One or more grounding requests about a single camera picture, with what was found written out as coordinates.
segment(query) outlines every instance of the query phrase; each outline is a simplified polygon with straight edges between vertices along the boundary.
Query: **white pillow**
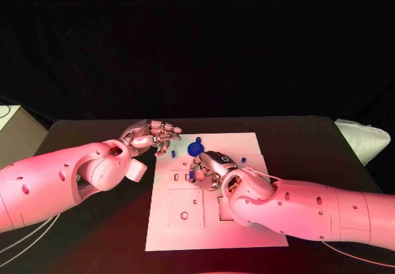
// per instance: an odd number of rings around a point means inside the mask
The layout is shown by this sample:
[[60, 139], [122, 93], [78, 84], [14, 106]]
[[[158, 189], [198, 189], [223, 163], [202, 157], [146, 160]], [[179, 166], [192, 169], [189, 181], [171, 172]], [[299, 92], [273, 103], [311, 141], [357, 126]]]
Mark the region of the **white pillow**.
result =
[[367, 166], [373, 158], [381, 153], [391, 142], [390, 134], [373, 126], [365, 126], [358, 122], [338, 119], [338, 128], [351, 144], [357, 156]]

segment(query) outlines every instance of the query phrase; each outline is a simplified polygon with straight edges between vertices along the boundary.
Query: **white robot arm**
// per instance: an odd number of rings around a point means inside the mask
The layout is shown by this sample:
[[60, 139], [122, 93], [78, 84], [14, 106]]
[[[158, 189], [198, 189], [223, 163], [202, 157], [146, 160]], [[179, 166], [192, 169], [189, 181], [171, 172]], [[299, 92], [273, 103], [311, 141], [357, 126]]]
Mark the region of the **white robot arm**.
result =
[[148, 170], [135, 156], [159, 146], [166, 153], [182, 129], [142, 120], [119, 140], [28, 158], [0, 170], [0, 232], [37, 224], [114, 188], [125, 176], [139, 182]]
[[241, 225], [262, 224], [306, 240], [354, 241], [395, 250], [395, 196], [283, 180], [249, 166], [238, 169], [231, 158], [212, 151], [194, 159], [192, 175], [197, 166], [205, 179], [191, 176], [189, 182], [205, 190], [221, 186]]

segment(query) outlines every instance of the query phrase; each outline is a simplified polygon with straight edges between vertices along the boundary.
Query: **blue piece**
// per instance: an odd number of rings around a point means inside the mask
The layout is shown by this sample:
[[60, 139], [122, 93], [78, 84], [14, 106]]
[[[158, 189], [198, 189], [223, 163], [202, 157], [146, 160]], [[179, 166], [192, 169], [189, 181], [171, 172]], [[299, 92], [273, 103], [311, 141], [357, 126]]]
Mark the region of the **blue piece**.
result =
[[197, 141], [189, 144], [188, 146], [188, 154], [192, 157], [197, 157], [205, 151], [205, 147], [202, 145], [201, 137], [197, 138]]

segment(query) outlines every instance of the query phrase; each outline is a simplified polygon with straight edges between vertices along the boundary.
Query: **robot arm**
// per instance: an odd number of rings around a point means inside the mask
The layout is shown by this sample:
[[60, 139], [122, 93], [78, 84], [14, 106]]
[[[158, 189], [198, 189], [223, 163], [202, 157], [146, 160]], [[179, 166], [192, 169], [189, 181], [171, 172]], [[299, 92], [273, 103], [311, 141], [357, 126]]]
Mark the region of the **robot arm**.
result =
[[257, 223], [306, 240], [355, 241], [395, 250], [395, 196], [295, 180], [272, 184], [249, 166], [225, 171], [217, 165], [212, 170], [212, 162], [202, 160], [201, 168], [210, 174], [225, 172], [218, 179], [224, 200], [241, 225]]
[[28, 158], [0, 171], [0, 232], [47, 220], [77, 206], [94, 193], [107, 191], [125, 176], [139, 182], [148, 170], [135, 156], [159, 146], [166, 153], [182, 129], [143, 120], [119, 140]]

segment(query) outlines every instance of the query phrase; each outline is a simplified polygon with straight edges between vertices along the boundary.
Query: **dark table surface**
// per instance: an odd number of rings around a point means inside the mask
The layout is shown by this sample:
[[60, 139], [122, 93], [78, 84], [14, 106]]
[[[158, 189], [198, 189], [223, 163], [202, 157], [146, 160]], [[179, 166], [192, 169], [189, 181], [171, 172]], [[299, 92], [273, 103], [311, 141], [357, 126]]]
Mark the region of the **dark table surface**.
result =
[[[270, 174], [348, 190], [378, 192], [375, 183], [331, 119], [316, 116], [166, 119], [184, 133], [256, 132]], [[38, 155], [119, 138], [135, 120], [61, 120]], [[289, 247], [146, 252], [155, 149], [139, 158], [149, 170], [139, 183], [125, 179], [63, 213], [48, 234], [0, 273], [394, 273], [335, 252], [322, 242], [287, 236]], [[38, 225], [0, 234], [2, 247]], [[34, 242], [0, 254], [6, 261]], [[341, 250], [383, 263], [395, 253], [357, 243], [332, 243]]]

